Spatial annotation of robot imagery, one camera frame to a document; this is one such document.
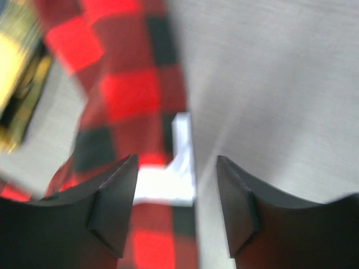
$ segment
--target red and black plaid fabric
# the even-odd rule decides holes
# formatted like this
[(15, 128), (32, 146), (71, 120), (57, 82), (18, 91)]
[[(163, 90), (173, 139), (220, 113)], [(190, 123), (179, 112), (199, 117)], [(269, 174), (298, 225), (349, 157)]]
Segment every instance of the red and black plaid fabric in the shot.
[[(47, 195), (107, 170), (129, 154), (140, 165), (173, 157), (172, 120), (186, 110), (167, 10), (162, 0), (34, 0), (48, 48), (78, 79), (88, 103), (73, 154)], [(9, 184), (1, 196), (30, 199)], [(132, 209), (120, 269), (195, 269), (193, 207)]]

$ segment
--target black square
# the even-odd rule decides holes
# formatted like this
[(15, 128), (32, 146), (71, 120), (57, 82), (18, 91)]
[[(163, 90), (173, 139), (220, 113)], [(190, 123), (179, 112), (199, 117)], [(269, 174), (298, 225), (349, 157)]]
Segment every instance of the black square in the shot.
[(176, 63), (176, 50), (174, 48), (168, 19), (166, 17), (148, 17), (147, 25), (156, 65), (161, 66), (163, 64)]
[(162, 116), (162, 132), (164, 140), (164, 151), (166, 153), (173, 153), (173, 131), (172, 122), (175, 115), (163, 115)]
[(196, 238), (194, 207), (173, 206), (173, 232)]
[(73, 152), (73, 168), (86, 172), (116, 160), (110, 131), (106, 127), (80, 130)]

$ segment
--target yellow object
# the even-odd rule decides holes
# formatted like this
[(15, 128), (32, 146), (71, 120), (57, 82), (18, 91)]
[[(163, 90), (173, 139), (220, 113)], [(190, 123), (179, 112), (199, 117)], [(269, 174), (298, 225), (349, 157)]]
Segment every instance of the yellow object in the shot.
[(0, 10), (0, 153), (22, 142), (51, 61), (31, 6), (6, 1)]

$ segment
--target white plastic piece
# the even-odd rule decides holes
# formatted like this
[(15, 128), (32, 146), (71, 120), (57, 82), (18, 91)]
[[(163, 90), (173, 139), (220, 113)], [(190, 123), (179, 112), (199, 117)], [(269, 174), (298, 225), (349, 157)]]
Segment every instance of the white plastic piece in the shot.
[(137, 178), (134, 204), (143, 202), (192, 206), (196, 197), (194, 155), (189, 113), (172, 122), (174, 159), (166, 167), (142, 165)]

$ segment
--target gray carpet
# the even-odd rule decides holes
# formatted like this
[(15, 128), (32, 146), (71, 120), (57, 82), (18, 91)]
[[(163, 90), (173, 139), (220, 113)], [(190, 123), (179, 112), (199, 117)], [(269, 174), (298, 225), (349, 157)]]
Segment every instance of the gray carpet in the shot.
[[(218, 154), (309, 200), (359, 191), (359, 4), (169, 5), (193, 116), (200, 268), (230, 269), (214, 170)], [(81, 111), (73, 87), (54, 66), (26, 144), (0, 156), (0, 170), (40, 193), (69, 154)]]

